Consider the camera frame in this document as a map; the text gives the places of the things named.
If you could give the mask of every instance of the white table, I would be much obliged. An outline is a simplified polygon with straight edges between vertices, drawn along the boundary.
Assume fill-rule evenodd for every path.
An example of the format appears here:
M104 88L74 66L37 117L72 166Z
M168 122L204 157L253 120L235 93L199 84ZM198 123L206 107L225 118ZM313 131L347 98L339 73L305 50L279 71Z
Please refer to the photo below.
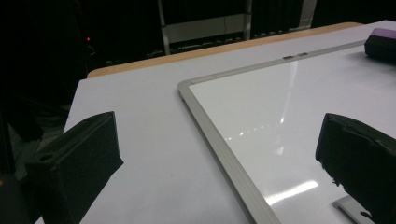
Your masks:
M82 223L249 223L177 94L177 83L288 55L367 39L396 22L81 80L66 130L115 111L121 168Z

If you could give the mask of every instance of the white surface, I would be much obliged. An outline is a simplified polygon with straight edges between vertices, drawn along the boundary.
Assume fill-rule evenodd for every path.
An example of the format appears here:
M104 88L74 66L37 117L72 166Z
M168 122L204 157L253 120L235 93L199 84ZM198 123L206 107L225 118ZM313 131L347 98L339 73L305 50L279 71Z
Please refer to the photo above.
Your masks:
M348 223L346 196L315 160L326 113L396 136L396 67L364 46L191 86L236 158L284 224Z
M115 111L124 165L82 223L247 223L177 95L177 83L363 40L383 21L112 76L81 80L66 129Z

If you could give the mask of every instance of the whiteboard frame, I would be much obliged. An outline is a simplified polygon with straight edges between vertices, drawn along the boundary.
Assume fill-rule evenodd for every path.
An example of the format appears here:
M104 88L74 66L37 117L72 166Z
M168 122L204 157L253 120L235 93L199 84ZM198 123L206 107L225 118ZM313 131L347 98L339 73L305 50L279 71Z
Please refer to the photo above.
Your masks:
M338 50L355 48L363 45L364 42L365 40L362 40L333 48L303 52L294 56L287 56L282 59L273 60L266 63L253 64L251 66L241 67L214 75L184 80L177 85L180 98L191 112L192 118L195 120L198 128L205 136L205 140L210 145L210 149L214 152L218 161L221 163L221 166L224 168L224 171L227 175L225 177L231 180L231 188L234 188L240 196L242 201L241 206L248 210L249 215L256 223L280 224L280 221L272 208L265 201L264 197L262 197L262 194L259 192L253 181L250 179L242 164L235 157L216 126L199 104L197 98L192 93L190 86L222 77L229 77L253 70L263 69L265 67L279 65L282 63L290 63L316 57Z

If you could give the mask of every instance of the whiteboard eraser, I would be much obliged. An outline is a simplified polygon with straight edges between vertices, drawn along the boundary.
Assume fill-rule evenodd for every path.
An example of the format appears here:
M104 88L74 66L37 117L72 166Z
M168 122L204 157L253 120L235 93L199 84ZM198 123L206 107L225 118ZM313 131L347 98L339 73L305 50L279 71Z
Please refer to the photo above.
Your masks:
M364 43L364 50L371 58L396 63L396 31L375 28Z
M45 223L77 224L122 166L114 112L84 119L25 163Z
M396 223L396 139L358 120L326 114L316 159L374 223Z

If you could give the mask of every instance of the purple object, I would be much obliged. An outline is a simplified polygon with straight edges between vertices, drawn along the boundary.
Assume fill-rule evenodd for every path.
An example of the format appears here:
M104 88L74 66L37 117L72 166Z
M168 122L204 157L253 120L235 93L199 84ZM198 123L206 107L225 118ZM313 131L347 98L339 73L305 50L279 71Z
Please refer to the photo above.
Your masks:
M382 28L375 28L371 35L376 35L376 36L382 36L382 37L387 37L387 38L393 38L396 39L396 31L394 30L387 30L387 29L382 29Z

